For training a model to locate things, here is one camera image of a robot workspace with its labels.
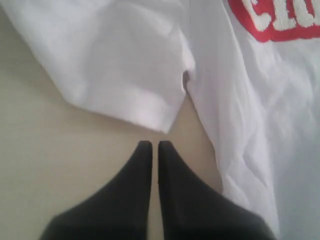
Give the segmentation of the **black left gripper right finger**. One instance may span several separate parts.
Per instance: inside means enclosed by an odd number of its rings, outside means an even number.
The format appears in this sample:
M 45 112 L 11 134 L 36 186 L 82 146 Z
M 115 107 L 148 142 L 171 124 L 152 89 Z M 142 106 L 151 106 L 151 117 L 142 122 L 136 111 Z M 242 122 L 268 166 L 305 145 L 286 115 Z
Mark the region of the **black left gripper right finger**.
M 158 144 L 158 190 L 166 240 L 276 238 L 260 216 L 203 182 L 170 141 Z

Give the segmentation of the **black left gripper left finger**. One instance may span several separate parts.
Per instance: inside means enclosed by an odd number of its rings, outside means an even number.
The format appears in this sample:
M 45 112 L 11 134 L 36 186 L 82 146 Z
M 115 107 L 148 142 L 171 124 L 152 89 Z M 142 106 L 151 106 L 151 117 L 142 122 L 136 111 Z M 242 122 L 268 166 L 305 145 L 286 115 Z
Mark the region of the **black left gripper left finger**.
M 42 240 L 145 240 L 153 147 L 140 141 L 118 174 L 77 206 L 55 216 Z

